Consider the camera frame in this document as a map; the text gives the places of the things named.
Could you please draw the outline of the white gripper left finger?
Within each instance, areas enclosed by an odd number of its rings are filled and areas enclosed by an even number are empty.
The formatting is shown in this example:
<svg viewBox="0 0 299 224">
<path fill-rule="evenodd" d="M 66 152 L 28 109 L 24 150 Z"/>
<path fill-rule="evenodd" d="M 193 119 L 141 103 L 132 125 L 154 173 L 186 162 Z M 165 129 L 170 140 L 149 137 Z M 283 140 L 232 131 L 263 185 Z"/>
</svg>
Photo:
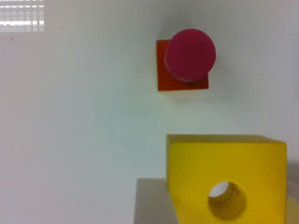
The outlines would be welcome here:
<svg viewBox="0 0 299 224">
<path fill-rule="evenodd" d="M 137 179 L 134 224 L 178 224 L 177 214 L 163 178 Z"/>
</svg>

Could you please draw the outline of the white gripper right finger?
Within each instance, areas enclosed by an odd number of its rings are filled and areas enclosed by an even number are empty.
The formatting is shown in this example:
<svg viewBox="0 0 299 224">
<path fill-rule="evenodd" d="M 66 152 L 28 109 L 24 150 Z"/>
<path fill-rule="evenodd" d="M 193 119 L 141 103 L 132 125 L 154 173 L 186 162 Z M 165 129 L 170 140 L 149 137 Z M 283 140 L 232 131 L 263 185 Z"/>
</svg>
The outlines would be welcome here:
<svg viewBox="0 0 299 224">
<path fill-rule="evenodd" d="M 299 184 L 287 182 L 286 224 L 299 224 Z"/>
</svg>

